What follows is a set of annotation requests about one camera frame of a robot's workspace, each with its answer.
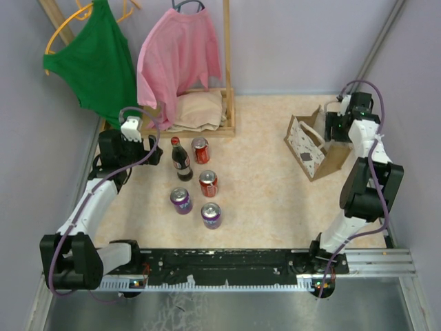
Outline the red soda can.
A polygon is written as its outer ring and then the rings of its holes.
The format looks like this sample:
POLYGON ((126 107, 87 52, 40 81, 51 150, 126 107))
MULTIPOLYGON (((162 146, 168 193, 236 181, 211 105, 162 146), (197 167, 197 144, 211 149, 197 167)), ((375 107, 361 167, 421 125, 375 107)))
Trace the red soda can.
POLYGON ((199 176, 201 192, 205 197, 215 197, 218 192, 218 177, 212 170, 204 170, 199 176))
POLYGON ((195 137, 192 140, 192 152, 197 164, 206 164, 210 160, 209 143, 204 137, 195 137))

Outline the red soda can front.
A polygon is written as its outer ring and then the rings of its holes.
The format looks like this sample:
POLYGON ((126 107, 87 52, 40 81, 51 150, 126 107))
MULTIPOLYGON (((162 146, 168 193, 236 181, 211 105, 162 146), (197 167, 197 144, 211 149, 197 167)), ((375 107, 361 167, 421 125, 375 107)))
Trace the red soda can front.
POLYGON ((218 192, 218 177, 212 170, 204 170, 199 176, 201 192, 205 197, 215 197, 218 192))

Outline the purple soda can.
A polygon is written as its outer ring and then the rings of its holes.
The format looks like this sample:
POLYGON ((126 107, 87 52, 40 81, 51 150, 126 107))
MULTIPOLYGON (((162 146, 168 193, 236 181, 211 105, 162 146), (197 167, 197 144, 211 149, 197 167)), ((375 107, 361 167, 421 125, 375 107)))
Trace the purple soda can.
POLYGON ((192 211, 192 200, 185 188, 175 188, 170 193, 170 201, 179 214, 188 214, 192 211))
POLYGON ((217 229, 221 225, 221 208, 217 203, 206 203, 201 208, 201 216, 204 225, 211 230, 217 229))

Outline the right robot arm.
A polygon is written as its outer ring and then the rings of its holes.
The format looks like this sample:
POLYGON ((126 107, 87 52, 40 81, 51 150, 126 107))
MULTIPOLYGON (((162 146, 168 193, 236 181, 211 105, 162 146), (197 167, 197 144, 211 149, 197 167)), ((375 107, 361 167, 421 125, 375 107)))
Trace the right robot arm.
POLYGON ((337 100, 339 111, 325 113, 324 140, 351 143, 356 160, 340 193, 340 213, 311 242, 307 262, 317 273, 346 271, 345 246, 362 237, 367 224, 388 220, 404 176, 404 168, 394 164, 384 150, 371 94, 355 92, 337 100))

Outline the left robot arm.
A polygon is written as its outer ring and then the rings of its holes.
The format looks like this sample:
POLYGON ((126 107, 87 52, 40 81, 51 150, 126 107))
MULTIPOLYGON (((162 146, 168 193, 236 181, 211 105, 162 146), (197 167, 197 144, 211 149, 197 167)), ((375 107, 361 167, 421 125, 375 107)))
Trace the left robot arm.
POLYGON ((119 239, 96 248, 93 238, 134 167, 159 164, 163 150, 158 137, 150 135, 148 142, 146 150, 143 141, 129 141, 118 130, 99 134, 99 153, 82 197, 68 220, 55 234, 44 235, 39 244, 45 282, 53 294, 95 290, 115 270, 134 274, 142 268, 136 240, 119 239))

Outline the cola glass bottle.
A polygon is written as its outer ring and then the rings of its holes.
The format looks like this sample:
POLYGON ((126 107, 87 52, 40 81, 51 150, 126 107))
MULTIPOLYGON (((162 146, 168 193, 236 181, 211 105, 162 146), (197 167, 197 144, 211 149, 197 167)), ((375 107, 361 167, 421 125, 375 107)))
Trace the cola glass bottle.
POLYGON ((190 181, 193 177, 193 170, 190 165, 188 153, 181 145, 178 137, 171 138, 172 161, 181 181, 190 181))

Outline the beige folded cloth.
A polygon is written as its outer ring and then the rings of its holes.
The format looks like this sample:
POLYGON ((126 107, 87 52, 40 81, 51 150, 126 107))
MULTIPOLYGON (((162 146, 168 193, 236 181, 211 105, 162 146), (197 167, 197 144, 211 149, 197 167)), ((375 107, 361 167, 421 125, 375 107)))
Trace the beige folded cloth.
POLYGON ((226 109, 220 90, 191 92, 177 98, 175 122, 167 131, 215 131, 226 123, 226 109))

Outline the green tank top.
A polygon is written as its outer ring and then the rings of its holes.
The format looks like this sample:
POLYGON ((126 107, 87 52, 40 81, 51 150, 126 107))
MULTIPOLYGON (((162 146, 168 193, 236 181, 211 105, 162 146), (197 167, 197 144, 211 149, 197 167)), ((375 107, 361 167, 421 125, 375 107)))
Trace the green tank top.
POLYGON ((121 109, 136 107, 136 73, 128 41, 107 1, 93 1, 92 15, 75 39, 43 56, 45 70, 59 75, 79 105, 119 129, 121 109))

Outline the wooden clothes rack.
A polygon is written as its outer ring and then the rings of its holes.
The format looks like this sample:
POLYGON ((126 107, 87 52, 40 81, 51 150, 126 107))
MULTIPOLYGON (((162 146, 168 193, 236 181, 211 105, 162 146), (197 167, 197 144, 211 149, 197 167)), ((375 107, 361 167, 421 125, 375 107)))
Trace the wooden clothes rack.
MULTIPOLYGON (((131 4, 127 6, 127 1, 122 1, 122 15, 117 19, 117 22, 122 22, 130 17, 136 8, 141 10, 142 6, 139 1, 129 1, 131 4)), ((226 109, 227 123, 221 126, 215 131, 202 131, 202 132, 190 132, 181 131, 176 134, 181 135, 183 138, 194 138, 199 135, 206 137, 234 137, 236 131, 236 111, 235 111, 235 93, 231 82, 231 43, 230 43, 230 1, 223 1, 223 36, 224 36, 224 58, 225 58, 225 87, 224 88, 210 88, 209 91, 220 90, 223 97, 223 105, 226 109)), ((84 20, 90 17, 92 13, 92 3, 82 6, 81 1, 75 1, 78 7, 76 11, 71 14, 70 17, 65 18, 57 1, 38 1, 43 8, 43 11, 48 16, 48 19, 56 29, 54 34, 50 37, 47 46, 45 47, 44 54, 54 54, 51 51, 51 45, 57 37, 60 37, 65 45, 71 43, 75 36, 72 30, 68 27, 69 22, 73 19, 84 20)), ((100 133, 105 129, 109 129, 110 125, 107 121, 100 120, 96 132, 100 133)), ((154 134, 153 129, 141 128, 142 137, 147 137, 149 134, 154 134)))

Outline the pink t-shirt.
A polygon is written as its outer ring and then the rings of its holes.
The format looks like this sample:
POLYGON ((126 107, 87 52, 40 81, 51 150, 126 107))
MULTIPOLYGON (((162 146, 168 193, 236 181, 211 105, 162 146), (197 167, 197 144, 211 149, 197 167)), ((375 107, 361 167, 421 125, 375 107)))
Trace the pink t-shirt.
POLYGON ((144 40, 136 67, 137 102, 160 108, 161 130, 176 119, 177 95, 209 78, 222 79, 216 30, 207 9, 182 14, 171 8, 144 40))

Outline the grey clothes hanger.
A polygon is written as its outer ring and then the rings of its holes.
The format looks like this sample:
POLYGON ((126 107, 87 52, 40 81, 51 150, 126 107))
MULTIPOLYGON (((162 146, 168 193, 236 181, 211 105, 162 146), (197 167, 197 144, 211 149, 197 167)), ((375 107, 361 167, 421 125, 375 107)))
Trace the grey clothes hanger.
POLYGON ((184 13, 186 9, 200 12, 205 9, 205 4, 199 0, 172 0, 172 8, 178 13, 184 13))

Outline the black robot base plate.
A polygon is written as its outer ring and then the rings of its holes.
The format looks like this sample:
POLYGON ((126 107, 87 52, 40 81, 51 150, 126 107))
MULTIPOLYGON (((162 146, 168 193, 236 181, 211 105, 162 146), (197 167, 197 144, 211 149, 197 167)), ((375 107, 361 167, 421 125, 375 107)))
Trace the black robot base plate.
POLYGON ((331 263, 296 249, 143 249, 139 261, 105 275, 100 291, 311 292, 329 296, 349 273, 345 255, 331 263))

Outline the aluminium frame rail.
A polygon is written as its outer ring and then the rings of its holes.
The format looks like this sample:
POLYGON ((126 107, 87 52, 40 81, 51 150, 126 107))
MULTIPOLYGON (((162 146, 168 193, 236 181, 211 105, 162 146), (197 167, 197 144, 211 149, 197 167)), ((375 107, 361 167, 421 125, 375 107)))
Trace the aluminium frame rail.
POLYGON ((348 277, 413 277, 416 268, 408 249, 348 249, 348 277))

